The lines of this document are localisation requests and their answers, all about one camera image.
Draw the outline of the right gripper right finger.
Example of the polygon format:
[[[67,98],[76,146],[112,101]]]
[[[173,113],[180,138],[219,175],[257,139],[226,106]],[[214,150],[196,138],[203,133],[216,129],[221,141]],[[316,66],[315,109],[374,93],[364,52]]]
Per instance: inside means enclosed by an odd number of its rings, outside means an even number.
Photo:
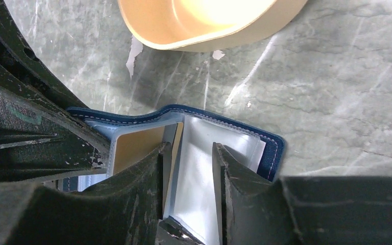
[[[269,182],[212,146],[221,244],[392,244],[392,177]]]

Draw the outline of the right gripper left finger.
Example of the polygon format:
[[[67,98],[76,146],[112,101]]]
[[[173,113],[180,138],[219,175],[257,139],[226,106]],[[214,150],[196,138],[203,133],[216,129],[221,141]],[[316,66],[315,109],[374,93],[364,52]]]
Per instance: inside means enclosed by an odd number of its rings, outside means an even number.
[[[81,192],[0,183],[0,244],[154,244],[171,153],[162,143]]]

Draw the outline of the gold credit card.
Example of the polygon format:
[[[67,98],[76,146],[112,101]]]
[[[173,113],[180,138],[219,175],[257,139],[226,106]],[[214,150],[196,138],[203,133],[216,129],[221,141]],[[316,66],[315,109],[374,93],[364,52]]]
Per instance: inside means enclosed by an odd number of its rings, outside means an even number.
[[[143,159],[163,142],[172,146],[170,160],[165,160],[162,170],[162,209],[169,206],[167,195],[170,193],[171,178],[174,173],[178,149],[184,123],[168,119],[142,126],[129,126],[117,129],[112,137],[110,163],[107,175],[110,177]]]

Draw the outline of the blue leather card holder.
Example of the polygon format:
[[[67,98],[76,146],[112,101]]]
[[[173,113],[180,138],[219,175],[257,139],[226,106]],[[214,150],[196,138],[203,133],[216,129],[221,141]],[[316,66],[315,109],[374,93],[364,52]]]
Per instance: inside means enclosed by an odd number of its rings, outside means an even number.
[[[184,123],[170,193],[167,195],[169,206],[162,211],[162,217],[176,221],[187,232],[187,237],[199,244],[221,242],[212,173],[213,144],[222,144],[245,168],[268,181],[274,180],[286,147],[284,139],[278,135],[184,105],[167,105],[139,116],[78,107],[70,107],[68,112],[106,136],[111,145],[114,132],[122,127],[142,126],[168,119]]]

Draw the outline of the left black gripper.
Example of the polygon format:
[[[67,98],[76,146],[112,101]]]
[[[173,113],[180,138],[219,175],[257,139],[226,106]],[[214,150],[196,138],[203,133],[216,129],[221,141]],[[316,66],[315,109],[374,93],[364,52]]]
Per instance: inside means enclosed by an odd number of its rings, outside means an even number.
[[[0,1],[0,65],[57,106],[87,108],[36,56]],[[0,182],[103,174],[109,143],[0,88]]]

